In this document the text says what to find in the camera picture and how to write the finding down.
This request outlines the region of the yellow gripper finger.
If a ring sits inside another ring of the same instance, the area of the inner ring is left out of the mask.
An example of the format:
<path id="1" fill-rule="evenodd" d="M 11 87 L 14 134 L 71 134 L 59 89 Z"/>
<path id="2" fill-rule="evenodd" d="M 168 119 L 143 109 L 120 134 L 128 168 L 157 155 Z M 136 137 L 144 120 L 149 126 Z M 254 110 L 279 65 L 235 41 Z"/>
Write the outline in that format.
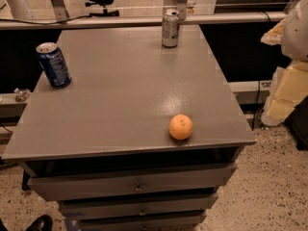
<path id="1" fill-rule="evenodd" d="M 308 63 L 294 61 L 286 68 L 277 67 L 269 88 L 269 97 L 261 114 L 267 126 L 277 126 L 308 96 Z"/>
<path id="2" fill-rule="evenodd" d="M 286 19 L 282 19 L 272 29 L 268 30 L 261 37 L 261 42 L 267 45 L 280 45 Z"/>

